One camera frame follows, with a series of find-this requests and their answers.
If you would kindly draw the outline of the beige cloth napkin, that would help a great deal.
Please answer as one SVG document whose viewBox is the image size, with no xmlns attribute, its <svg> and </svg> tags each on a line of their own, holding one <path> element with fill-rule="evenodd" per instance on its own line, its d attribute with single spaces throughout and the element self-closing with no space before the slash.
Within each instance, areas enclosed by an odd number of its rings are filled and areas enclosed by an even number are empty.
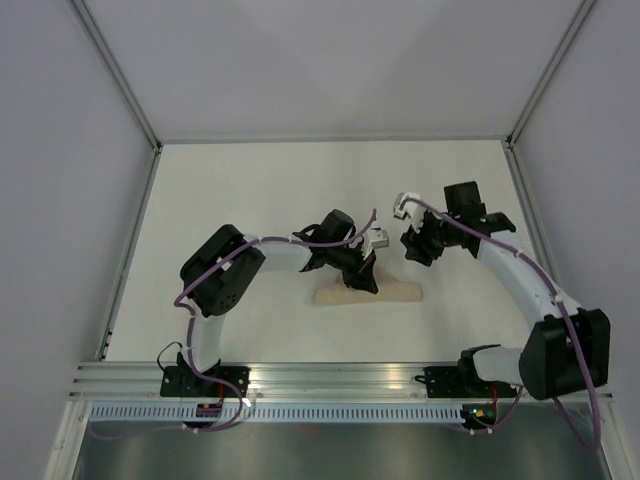
<svg viewBox="0 0 640 480">
<path fill-rule="evenodd" d="M 399 280 L 383 267 L 375 267 L 373 273 L 378 285 L 377 293 L 351 289 L 338 278 L 334 283 L 318 288 L 312 302 L 324 307 L 375 302 L 417 303 L 423 300 L 420 283 Z"/>
</svg>

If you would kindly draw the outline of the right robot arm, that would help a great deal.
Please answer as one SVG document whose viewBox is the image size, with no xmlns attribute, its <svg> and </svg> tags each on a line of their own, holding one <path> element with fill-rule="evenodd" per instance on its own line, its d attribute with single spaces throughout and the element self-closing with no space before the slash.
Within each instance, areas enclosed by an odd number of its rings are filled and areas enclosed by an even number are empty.
<svg viewBox="0 0 640 480">
<path fill-rule="evenodd" d="M 507 215 L 487 211 L 476 182 L 447 186 L 444 195 L 446 212 L 415 193 L 397 197 L 393 213 L 409 223 L 401 236 L 406 259 L 429 267 L 447 248 L 468 251 L 505 288 L 529 327 L 521 348 L 491 344 L 462 351 L 459 388 L 478 395 L 491 383 L 518 385 L 534 399 L 547 400 L 606 385 L 611 334 L 606 314 L 584 308 L 560 289 L 525 253 Z"/>
</svg>

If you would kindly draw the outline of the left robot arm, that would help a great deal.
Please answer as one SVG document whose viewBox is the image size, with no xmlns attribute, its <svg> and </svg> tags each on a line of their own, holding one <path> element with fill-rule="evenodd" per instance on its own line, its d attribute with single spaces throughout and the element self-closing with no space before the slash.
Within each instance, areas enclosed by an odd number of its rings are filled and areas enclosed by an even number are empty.
<svg viewBox="0 0 640 480">
<path fill-rule="evenodd" d="M 329 266 L 349 291 L 376 295 L 376 251 L 389 246 L 387 232 L 373 212 L 358 229 L 346 213 L 334 209 L 319 222 L 287 236 L 253 236 L 236 226 L 220 227 L 183 264 L 182 292 L 174 306 L 189 313 L 182 356 L 188 365 L 184 385 L 206 396 L 218 384 L 215 368 L 226 315 L 260 273 L 307 273 Z"/>
</svg>

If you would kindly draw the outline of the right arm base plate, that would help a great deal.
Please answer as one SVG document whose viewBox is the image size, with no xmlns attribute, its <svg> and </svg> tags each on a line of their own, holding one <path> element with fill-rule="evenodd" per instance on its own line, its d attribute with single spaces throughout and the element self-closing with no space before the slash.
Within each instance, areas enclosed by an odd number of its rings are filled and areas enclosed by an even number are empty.
<svg viewBox="0 0 640 480">
<path fill-rule="evenodd" d="M 465 377 L 456 366 L 425 367 L 415 380 L 426 387 L 430 399 L 511 399 L 517 389 L 509 383 Z"/>
</svg>

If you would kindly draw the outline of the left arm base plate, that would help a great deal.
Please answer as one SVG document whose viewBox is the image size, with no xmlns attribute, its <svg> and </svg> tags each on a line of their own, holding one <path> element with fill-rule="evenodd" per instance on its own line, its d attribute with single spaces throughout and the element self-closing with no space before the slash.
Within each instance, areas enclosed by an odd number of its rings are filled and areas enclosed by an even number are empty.
<svg viewBox="0 0 640 480">
<path fill-rule="evenodd" d="M 247 366 L 222 365 L 205 372 L 218 382 L 197 377 L 187 365 L 165 368 L 160 386 L 164 398 L 237 398 L 245 396 L 251 369 Z"/>
</svg>

